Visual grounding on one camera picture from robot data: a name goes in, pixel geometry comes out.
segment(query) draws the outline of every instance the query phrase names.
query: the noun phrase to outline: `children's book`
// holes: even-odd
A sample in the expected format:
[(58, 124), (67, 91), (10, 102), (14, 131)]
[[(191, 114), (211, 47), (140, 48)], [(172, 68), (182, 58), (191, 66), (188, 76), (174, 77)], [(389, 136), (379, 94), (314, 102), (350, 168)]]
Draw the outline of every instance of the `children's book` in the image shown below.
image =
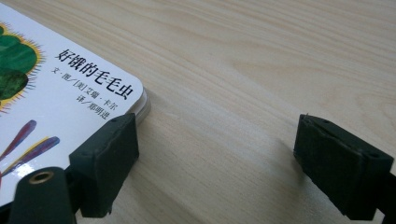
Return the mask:
[(0, 207), (25, 175), (65, 169), (107, 121), (148, 111), (137, 77), (0, 4)]

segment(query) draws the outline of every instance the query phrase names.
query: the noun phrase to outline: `wooden table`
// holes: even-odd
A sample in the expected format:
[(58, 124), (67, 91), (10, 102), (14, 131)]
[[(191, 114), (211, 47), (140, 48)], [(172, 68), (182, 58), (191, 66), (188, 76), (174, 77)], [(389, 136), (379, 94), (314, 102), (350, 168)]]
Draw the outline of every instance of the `wooden table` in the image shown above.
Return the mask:
[(293, 158), (300, 114), (396, 157), (393, 0), (1, 2), (148, 89), (113, 213), (78, 223), (360, 223)]

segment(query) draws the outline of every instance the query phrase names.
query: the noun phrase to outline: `green illustration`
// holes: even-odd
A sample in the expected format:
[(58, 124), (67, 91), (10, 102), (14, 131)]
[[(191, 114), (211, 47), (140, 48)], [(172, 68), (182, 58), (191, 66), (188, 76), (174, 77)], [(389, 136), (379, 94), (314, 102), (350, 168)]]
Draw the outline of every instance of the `green illustration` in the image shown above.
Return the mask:
[(7, 27), (0, 23), (0, 112), (7, 113), (25, 89), (34, 87), (32, 82), (40, 61), (37, 45), (22, 35), (8, 33)]

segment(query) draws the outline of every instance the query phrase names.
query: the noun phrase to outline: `table surface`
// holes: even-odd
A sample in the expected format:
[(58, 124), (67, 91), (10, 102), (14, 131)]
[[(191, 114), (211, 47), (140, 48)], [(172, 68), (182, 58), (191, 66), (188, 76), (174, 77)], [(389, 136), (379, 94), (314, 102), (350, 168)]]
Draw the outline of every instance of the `table surface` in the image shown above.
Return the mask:
[(113, 213), (78, 223), (351, 223), (293, 158), (300, 114), (396, 157), (396, 1), (0, 2), (148, 89)]

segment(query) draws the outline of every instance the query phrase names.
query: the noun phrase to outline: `book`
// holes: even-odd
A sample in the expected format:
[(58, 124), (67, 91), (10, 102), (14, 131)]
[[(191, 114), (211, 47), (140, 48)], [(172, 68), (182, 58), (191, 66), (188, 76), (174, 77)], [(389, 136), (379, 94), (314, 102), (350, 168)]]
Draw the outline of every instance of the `book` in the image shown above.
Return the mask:
[(68, 156), (107, 121), (149, 112), (141, 81), (0, 4), (0, 207), (34, 170)]

